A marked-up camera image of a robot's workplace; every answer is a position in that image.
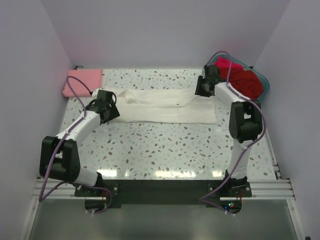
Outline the white t shirt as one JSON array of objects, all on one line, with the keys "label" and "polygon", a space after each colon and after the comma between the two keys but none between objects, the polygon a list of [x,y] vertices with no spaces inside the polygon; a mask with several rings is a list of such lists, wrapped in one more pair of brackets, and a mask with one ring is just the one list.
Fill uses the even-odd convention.
[{"label": "white t shirt", "polygon": [[133,90],[112,89],[123,123],[153,122],[169,124],[215,125],[214,100],[194,94],[192,89]]}]

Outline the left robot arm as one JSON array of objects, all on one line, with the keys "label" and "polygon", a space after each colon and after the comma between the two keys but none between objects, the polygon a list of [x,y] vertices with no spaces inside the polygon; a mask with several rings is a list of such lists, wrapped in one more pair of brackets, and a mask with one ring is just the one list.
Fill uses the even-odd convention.
[{"label": "left robot arm", "polygon": [[72,125],[56,136],[45,137],[41,145],[40,176],[85,185],[88,193],[99,196],[104,190],[104,184],[99,181],[101,174],[81,166],[78,147],[97,127],[120,116],[116,103],[114,92],[99,90]]}]

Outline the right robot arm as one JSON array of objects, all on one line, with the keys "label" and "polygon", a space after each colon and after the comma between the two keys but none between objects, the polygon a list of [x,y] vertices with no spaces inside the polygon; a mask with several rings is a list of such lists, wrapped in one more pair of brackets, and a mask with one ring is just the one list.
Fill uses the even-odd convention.
[{"label": "right robot arm", "polygon": [[247,184],[251,148],[263,132],[263,117],[258,100],[250,100],[221,78],[216,65],[206,65],[197,80],[195,94],[215,96],[229,107],[228,129],[233,138],[231,161],[222,182],[223,192],[235,196]]}]

